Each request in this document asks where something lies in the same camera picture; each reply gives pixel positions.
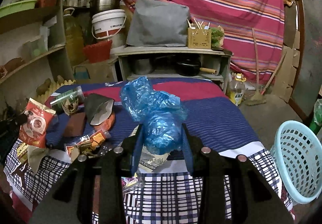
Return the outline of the dark grey foil pouch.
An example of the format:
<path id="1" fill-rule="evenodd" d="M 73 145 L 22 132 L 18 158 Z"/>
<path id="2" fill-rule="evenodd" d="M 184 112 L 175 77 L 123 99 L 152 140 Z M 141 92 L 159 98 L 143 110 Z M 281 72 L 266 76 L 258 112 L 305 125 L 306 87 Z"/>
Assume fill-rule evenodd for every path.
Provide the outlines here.
<path id="1" fill-rule="evenodd" d="M 112 113 L 115 100 L 99 94 L 89 94 L 84 101 L 85 113 L 92 126 L 98 126 Z"/>

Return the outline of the yellow egg carton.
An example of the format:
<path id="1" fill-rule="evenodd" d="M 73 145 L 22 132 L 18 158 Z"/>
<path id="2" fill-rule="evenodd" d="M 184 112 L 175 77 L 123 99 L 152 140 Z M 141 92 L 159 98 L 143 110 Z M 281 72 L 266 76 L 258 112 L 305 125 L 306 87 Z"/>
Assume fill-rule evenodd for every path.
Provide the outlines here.
<path id="1" fill-rule="evenodd" d="M 61 88 L 62 86 L 65 85 L 73 85 L 76 82 L 76 80 L 65 80 L 63 83 L 58 83 L 58 82 L 54 82 L 51 83 L 50 86 L 48 87 L 48 89 L 45 91 L 44 94 L 42 95 L 38 95 L 35 97 L 35 100 L 38 101 L 39 103 L 44 104 L 46 102 L 46 100 L 59 88 Z"/>

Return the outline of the orange yellow candy wrapper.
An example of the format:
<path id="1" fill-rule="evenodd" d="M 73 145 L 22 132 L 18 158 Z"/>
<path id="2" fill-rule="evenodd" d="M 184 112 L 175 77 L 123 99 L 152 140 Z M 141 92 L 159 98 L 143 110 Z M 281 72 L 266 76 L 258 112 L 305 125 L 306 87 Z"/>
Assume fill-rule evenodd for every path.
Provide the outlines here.
<path id="1" fill-rule="evenodd" d="M 65 144 L 65 151 L 72 160 L 80 155 L 94 156 L 93 152 L 108 138 L 111 138 L 108 131 L 94 131 L 92 134 L 82 136 L 77 142 Z"/>

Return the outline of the yellow utensil holder box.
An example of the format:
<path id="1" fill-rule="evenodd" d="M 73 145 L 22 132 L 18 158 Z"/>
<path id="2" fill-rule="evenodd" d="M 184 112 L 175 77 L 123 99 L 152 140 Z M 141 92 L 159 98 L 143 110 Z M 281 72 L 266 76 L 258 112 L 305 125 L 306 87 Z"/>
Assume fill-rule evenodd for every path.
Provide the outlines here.
<path id="1" fill-rule="evenodd" d="M 188 28 L 188 48 L 211 49 L 211 31 Z"/>

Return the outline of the light blue plastic basket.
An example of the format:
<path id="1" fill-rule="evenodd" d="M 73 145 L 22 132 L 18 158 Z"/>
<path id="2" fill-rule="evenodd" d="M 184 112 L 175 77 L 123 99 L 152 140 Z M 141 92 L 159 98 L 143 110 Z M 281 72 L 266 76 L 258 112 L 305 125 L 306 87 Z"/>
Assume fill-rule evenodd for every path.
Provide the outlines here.
<path id="1" fill-rule="evenodd" d="M 310 128 L 295 120 L 283 122 L 270 152 L 294 203 L 308 204 L 319 197 L 321 142 Z"/>

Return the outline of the blue plastic bag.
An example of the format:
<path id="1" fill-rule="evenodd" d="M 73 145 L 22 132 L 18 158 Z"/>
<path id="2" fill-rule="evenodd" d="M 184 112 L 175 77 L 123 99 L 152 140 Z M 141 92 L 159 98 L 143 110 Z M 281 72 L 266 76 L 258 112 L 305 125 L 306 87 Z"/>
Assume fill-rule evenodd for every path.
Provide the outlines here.
<path id="1" fill-rule="evenodd" d="M 144 146 L 150 153 L 182 149 L 181 127 L 188 114 L 178 96 L 154 90 L 147 77 L 139 77 L 122 87 L 120 98 L 132 119 L 143 125 Z"/>

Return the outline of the purple candy blister pack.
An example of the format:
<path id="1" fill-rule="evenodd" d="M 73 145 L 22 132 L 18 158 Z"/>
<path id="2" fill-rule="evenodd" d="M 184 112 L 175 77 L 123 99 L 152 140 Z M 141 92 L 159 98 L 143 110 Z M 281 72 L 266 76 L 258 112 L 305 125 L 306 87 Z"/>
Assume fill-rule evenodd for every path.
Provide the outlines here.
<path id="1" fill-rule="evenodd" d="M 131 178 L 121 177 L 122 192 L 123 194 L 129 193 L 130 191 L 140 189 L 144 186 L 144 179 L 142 174 L 136 172 Z"/>

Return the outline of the yellow oil bottle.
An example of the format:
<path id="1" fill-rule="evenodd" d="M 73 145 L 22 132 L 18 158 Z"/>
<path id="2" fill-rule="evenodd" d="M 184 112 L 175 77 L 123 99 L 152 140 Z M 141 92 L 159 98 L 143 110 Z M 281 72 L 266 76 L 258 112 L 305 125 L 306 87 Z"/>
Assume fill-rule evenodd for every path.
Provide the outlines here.
<path id="1" fill-rule="evenodd" d="M 231 74 L 231 78 L 226 95 L 235 106 L 239 106 L 244 97 L 247 79 L 243 74 L 234 72 Z"/>

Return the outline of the red snack packet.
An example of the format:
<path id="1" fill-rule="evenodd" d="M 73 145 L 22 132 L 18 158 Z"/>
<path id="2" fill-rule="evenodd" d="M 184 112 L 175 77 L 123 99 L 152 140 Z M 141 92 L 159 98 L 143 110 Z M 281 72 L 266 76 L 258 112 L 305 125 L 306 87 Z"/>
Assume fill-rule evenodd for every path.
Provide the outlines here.
<path id="1" fill-rule="evenodd" d="M 30 98 L 24 115 L 27 122 L 20 126 L 19 139 L 27 145 L 46 148 L 46 131 L 56 111 Z"/>

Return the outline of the white plastic bucket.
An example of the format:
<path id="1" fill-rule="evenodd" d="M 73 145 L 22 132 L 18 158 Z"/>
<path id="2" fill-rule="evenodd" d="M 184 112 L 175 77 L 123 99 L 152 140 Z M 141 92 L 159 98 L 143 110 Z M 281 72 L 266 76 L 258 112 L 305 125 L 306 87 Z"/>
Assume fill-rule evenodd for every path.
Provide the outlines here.
<path id="1" fill-rule="evenodd" d="M 126 20 L 122 9 L 97 13 L 92 17 L 92 35 L 97 40 L 110 39 L 125 28 Z"/>

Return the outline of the striped plaid tablecloth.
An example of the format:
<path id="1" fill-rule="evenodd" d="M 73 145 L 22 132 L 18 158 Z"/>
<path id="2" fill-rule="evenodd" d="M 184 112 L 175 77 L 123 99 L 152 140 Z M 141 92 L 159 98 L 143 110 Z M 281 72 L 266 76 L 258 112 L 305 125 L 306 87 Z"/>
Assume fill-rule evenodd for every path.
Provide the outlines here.
<path id="1" fill-rule="evenodd" d="M 235 158 L 246 155 L 283 201 L 287 210 L 293 204 L 270 152 L 263 146 L 241 111 L 223 94 L 220 88 L 198 79 L 154 79 L 156 90 L 178 96 L 188 117 L 190 134 L 221 155 Z M 42 158 L 34 173 L 28 164 L 18 160 L 16 148 L 7 157 L 4 173 L 12 187 L 15 212 L 25 222 L 33 209 L 70 165 L 63 150 L 63 132 L 68 117 L 59 115 L 56 124 L 46 135 L 54 149 Z M 144 174 L 142 188 L 127 193 L 124 198 L 128 223 L 196 223 L 201 201 L 201 179 L 192 178 L 183 156 L 174 152 L 159 173 Z"/>

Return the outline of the beige printed snack wrapper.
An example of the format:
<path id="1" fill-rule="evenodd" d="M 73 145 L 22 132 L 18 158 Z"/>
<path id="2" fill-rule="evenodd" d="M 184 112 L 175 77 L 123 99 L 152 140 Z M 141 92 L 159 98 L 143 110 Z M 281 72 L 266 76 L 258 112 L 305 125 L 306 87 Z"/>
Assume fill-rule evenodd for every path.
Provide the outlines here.
<path id="1" fill-rule="evenodd" d="M 156 155 L 150 153 L 145 146 L 142 148 L 139 168 L 145 172 L 152 173 L 156 168 L 162 166 L 170 154 Z"/>

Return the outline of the grey cloth bag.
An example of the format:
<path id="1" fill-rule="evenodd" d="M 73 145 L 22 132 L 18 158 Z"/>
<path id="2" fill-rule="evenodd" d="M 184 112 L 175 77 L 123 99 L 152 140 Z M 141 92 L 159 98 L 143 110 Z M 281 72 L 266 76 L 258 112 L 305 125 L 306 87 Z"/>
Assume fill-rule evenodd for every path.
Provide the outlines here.
<path id="1" fill-rule="evenodd" d="M 184 47 L 187 43 L 189 7 L 174 2 L 137 0 L 127 45 L 134 47 Z"/>

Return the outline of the wooden wall shelf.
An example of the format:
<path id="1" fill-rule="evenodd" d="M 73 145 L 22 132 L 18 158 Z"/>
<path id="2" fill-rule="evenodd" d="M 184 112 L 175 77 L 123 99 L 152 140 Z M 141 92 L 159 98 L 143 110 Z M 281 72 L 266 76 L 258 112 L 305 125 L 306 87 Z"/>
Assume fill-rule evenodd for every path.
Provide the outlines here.
<path id="1" fill-rule="evenodd" d="M 1 0 L 1 7 L 24 0 Z M 24 108 L 46 79 L 73 80 L 65 46 L 63 0 L 1 18 L 1 109 Z"/>

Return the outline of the red plastic basket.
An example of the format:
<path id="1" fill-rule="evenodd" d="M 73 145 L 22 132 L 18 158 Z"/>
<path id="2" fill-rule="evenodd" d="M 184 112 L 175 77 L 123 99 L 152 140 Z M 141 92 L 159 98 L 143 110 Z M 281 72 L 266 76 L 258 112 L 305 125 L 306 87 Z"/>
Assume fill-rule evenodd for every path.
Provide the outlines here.
<path id="1" fill-rule="evenodd" d="M 110 58 L 112 41 L 105 40 L 83 48 L 86 59 L 91 63 L 102 62 Z"/>

